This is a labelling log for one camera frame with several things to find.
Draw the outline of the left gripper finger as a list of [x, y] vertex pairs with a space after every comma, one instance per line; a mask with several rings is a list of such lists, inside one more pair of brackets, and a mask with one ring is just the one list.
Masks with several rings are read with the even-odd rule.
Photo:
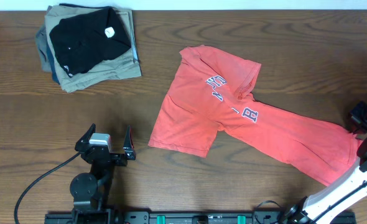
[[75, 150], [77, 152], [86, 152], [90, 148], [90, 138], [96, 131], [96, 124], [93, 123], [87, 132], [77, 141], [75, 144]]
[[123, 150], [124, 150], [127, 160], [131, 160], [131, 161], [136, 160], [136, 152], [134, 150], [130, 126], [128, 126], [126, 130], [126, 135], [124, 137]]

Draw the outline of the red printed t-shirt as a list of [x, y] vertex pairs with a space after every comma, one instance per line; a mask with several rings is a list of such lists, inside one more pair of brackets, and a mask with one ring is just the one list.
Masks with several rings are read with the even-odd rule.
[[187, 47], [180, 55], [151, 147], [205, 157], [224, 131], [323, 185], [355, 163], [361, 141], [343, 127], [254, 99], [259, 63], [206, 45]]

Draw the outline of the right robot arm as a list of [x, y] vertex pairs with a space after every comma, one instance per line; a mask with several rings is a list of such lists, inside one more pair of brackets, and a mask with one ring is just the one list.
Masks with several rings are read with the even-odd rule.
[[[359, 102], [350, 119], [357, 130], [367, 132], [367, 103]], [[326, 189], [303, 198], [287, 209], [279, 223], [331, 223], [342, 211], [367, 196], [367, 138], [356, 152], [356, 161], [340, 178]]]

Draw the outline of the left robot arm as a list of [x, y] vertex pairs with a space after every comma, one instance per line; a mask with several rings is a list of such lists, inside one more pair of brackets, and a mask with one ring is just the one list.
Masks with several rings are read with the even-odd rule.
[[123, 223], [121, 212], [107, 205], [114, 168], [126, 167], [136, 159], [132, 143], [131, 127], [124, 137], [123, 153], [111, 152], [111, 136], [96, 132], [92, 124], [77, 141], [75, 150], [91, 165], [89, 172], [78, 174], [70, 184], [73, 196], [73, 223]]

